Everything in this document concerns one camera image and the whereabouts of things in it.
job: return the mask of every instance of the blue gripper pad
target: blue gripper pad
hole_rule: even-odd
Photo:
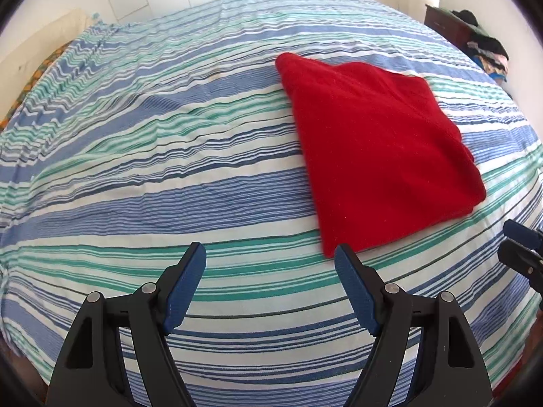
[[[202,278],[206,265],[206,252],[203,245],[199,245],[188,261],[181,276],[166,301],[166,317],[162,327],[164,333],[169,335],[173,329],[180,326],[187,314],[194,292]]]
[[[358,323],[365,327],[371,335],[377,336],[381,326],[375,319],[375,301],[341,246],[338,246],[334,253],[334,265],[347,298],[355,311]]]
[[[537,251],[541,247],[541,237],[536,231],[518,224],[514,220],[506,220],[503,224],[503,234],[509,239],[520,243],[529,250]]]

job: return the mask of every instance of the wooden dresser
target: wooden dresser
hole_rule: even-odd
[[[453,14],[436,7],[426,5],[424,24],[435,30],[460,50],[464,50],[466,43],[470,40],[472,31],[468,24]]]

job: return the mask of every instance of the bedspread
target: bedspread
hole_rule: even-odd
[[[514,365],[539,301],[496,251],[504,220],[543,218],[542,147],[514,102],[438,34],[380,3],[217,0],[89,27],[0,134],[0,328],[45,380],[86,294],[133,292],[200,241],[207,269],[168,338],[197,405],[344,403],[372,337],[321,254],[274,67],[287,51],[426,79],[488,197],[467,218],[359,257],[411,293],[452,291],[494,385]],[[406,395],[419,336],[392,404]],[[129,330],[121,340],[135,398],[148,403]]]

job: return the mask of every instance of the pile of clothes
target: pile of clothes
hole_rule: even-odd
[[[481,67],[498,85],[507,81],[509,55],[501,43],[492,38],[479,25],[477,18],[470,11],[452,11],[464,23],[472,26],[470,40],[462,50]]]

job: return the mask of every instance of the striped bedsheet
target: striped bedsheet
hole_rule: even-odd
[[[359,257],[411,293],[451,290],[494,385],[514,365],[539,301],[496,250],[504,220],[543,218],[542,147],[514,102],[442,37],[374,1],[218,0],[89,27],[0,135],[0,326],[46,381],[87,293],[133,292],[200,241],[207,269],[168,338],[197,405],[344,403],[372,338],[321,254],[274,67],[286,51],[428,81],[488,198]],[[419,334],[392,404],[406,395]],[[148,404],[130,332],[121,339]]]

